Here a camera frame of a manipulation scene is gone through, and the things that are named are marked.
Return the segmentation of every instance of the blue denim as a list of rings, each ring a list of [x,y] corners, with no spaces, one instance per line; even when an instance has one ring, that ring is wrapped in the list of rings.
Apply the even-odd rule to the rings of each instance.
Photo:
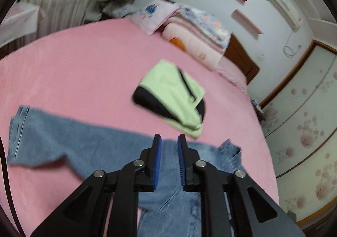
[[[39,166],[66,158],[84,179],[95,170],[112,172],[139,158],[153,137],[53,116],[27,106],[11,119],[8,164]],[[188,142],[200,158],[233,173],[241,166],[240,148],[229,140],[219,148]],[[159,183],[154,193],[139,193],[143,209],[139,237],[200,237],[199,193],[186,193],[180,181],[177,141],[162,141]]]

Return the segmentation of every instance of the pink bedsheet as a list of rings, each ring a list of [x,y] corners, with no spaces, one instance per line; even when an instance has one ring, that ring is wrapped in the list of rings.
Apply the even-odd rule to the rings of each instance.
[[[241,147],[250,176],[278,202],[270,152],[249,97],[159,34],[146,36],[127,19],[61,31],[0,61],[0,135],[6,152],[10,118],[19,105],[176,139],[180,131],[131,102],[141,78],[163,58],[206,90],[206,115],[198,141],[220,146],[230,138]],[[61,161],[36,169],[11,166],[8,170],[18,217],[28,236],[81,183]],[[2,187],[0,203],[9,214]]]

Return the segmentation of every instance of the green cloth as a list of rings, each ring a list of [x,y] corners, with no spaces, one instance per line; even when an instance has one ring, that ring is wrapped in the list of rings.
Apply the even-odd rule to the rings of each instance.
[[[187,73],[183,72],[186,83],[193,95],[191,97],[183,83],[176,65],[166,60],[159,61],[141,80],[139,86],[148,90],[179,122],[163,119],[182,130],[185,134],[198,138],[202,131],[202,118],[196,106],[203,99],[204,89]]]

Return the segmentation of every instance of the power cord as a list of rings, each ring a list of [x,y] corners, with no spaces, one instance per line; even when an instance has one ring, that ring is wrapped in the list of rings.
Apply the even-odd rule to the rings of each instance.
[[[18,229],[18,231],[19,231],[19,233],[21,234],[22,237],[26,237],[26,235],[25,235],[25,233],[22,229],[22,226],[20,224],[19,218],[17,217],[16,211],[15,211],[14,202],[13,202],[13,198],[12,198],[12,194],[11,194],[11,187],[9,185],[9,179],[8,179],[5,148],[3,147],[1,137],[0,137],[0,161],[1,161],[3,182],[4,182],[4,185],[5,185],[5,191],[6,191],[6,196],[7,196],[9,208],[11,210],[16,228]]]
[[[294,31],[292,31],[287,39],[287,42],[285,43],[285,46],[283,47],[283,53],[286,57],[288,58],[292,58],[293,56],[295,56],[298,51],[302,48],[302,45],[299,45],[298,46],[298,49],[296,52],[294,52],[294,50],[288,46],[288,43],[289,43],[289,40],[291,38],[291,36],[293,35]]]

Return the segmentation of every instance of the wooden bed frame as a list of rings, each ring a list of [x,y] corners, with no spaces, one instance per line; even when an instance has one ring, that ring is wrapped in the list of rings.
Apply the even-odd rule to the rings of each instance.
[[[172,0],[165,0],[171,3],[175,3]],[[159,31],[163,31],[164,27],[161,26]],[[242,47],[235,35],[231,35],[230,42],[224,53],[224,56],[231,60],[247,78],[247,84],[257,75],[260,70],[254,61],[249,57],[245,49]]]

